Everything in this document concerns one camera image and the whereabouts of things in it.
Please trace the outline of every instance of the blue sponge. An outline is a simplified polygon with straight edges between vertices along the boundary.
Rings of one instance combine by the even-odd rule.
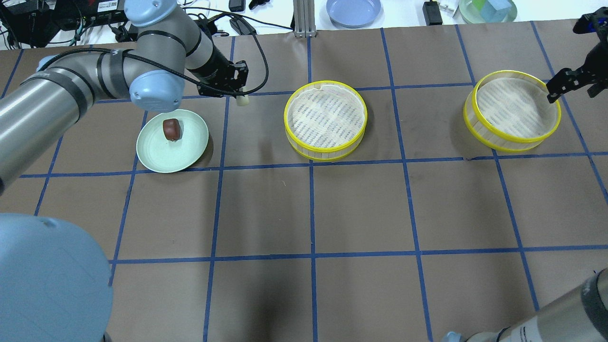
[[[486,23],[498,23],[505,19],[512,6],[508,0],[486,0],[480,14]]]

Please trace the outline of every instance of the brown object on plate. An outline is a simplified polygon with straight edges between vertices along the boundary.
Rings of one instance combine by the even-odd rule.
[[[182,137],[182,129],[177,119],[164,120],[162,122],[162,131],[165,133],[165,138],[170,141],[175,141]]]

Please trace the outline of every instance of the plate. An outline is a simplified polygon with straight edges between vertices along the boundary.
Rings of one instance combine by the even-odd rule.
[[[182,136],[169,141],[162,130],[162,122],[177,119]],[[184,170],[205,152],[209,129],[205,120],[189,110],[174,110],[153,117],[137,137],[137,157],[146,168],[159,173]]]
[[[327,0],[325,6],[331,20],[348,28],[371,24],[380,14],[380,0]]]
[[[501,23],[510,23],[514,21],[517,17],[517,6],[513,0],[509,0],[513,7],[511,11],[507,13],[505,19],[502,20]],[[467,24],[484,24],[486,21],[483,20],[482,15],[479,14],[479,10],[473,6],[473,0],[460,0],[460,13],[462,14],[462,18],[467,22]]]

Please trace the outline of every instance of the round container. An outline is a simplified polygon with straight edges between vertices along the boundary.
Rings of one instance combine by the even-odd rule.
[[[162,122],[177,119],[181,126],[181,138],[169,141],[165,138]],[[205,120],[189,110],[174,110],[153,117],[137,137],[136,152],[146,168],[159,173],[171,173],[192,165],[207,147],[209,129]]]
[[[380,14],[380,0],[328,0],[325,9],[330,19],[349,28],[371,24]]]
[[[318,81],[291,95],[283,118],[287,139],[297,153],[316,161],[335,161],[361,142],[367,107],[346,84]]]
[[[506,14],[505,19],[502,20],[503,23],[510,23],[517,18],[517,6],[513,0],[509,0],[511,5],[511,10]],[[473,6],[473,0],[460,0],[460,14],[462,14],[462,18],[467,22],[467,24],[483,24],[486,21],[482,18],[482,15],[479,14],[479,10]]]
[[[482,78],[463,110],[469,131],[488,147],[521,152],[538,146],[558,128],[561,108],[549,103],[547,86],[519,71],[496,71]]]

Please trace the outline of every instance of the black rubber ring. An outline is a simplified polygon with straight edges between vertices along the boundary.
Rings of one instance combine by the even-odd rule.
[[[129,86],[126,84],[125,69],[123,65],[125,59],[123,55],[126,51],[130,50],[112,50],[110,53],[110,82],[120,97],[129,96]]]
[[[65,66],[53,66],[47,70],[50,70],[50,69],[63,69],[65,71],[69,71],[69,72],[73,73],[74,75],[80,77],[80,79],[86,84],[86,86],[89,87],[89,90],[91,91],[91,95],[93,96],[93,103],[97,102],[97,99],[95,98],[95,91],[93,90],[93,87],[91,86],[89,81],[87,81],[86,78],[84,78],[81,74],[77,73],[76,71],[74,71],[70,68],[66,68]]]
[[[602,272],[599,272],[595,277],[587,279],[582,285],[581,302],[589,321],[591,321],[599,334],[608,341],[608,324],[606,324],[608,322],[608,310],[606,310],[606,306],[602,302],[598,289],[599,276]]]
[[[105,92],[107,96],[110,96],[110,99],[116,100],[116,98],[114,97],[114,95],[112,95],[112,93],[110,92],[110,90],[106,86],[106,82],[103,81],[102,61],[103,61],[103,56],[104,55],[105,55],[105,53],[102,52],[99,55],[99,58],[97,59],[97,81],[99,82],[99,85],[102,87],[103,92]]]
[[[192,50],[188,51],[188,53],[186,54],[186,57],[190,56],[191,54],[194,54],[194,51],[196,51],[196,49],[198,49],[198,46],[201,44],[201,40],[202,40],[202,32],[199,32],[198,41],[196,42],[196,44],[194,45]]]
[[[179,39],[178,36],[176,35],[172,35],[169,32],[165,32],[165,31],[158,31],[158,30],[148,30],[148,31],[143,31],[142,33],[137,35],[137,40],[139,40],[139,38],[146,36],[146,35],[160,35],[160,36],[164,36],[167,38],[171,38],[172,40],[177,41],[179,44],[182,44],[182,46],[184,47],[184,50],[186,50],[186,44],[184,43],[183,40]]]
[[[47,80],[62,87],[74,98],[78,105],[78,120],[85,115],[87,110],[85,94],[68,76],[61,75],[57,72],[47,72],[45,70],[32,75],[30,78],[23,81],[22,85],[31,80]]]

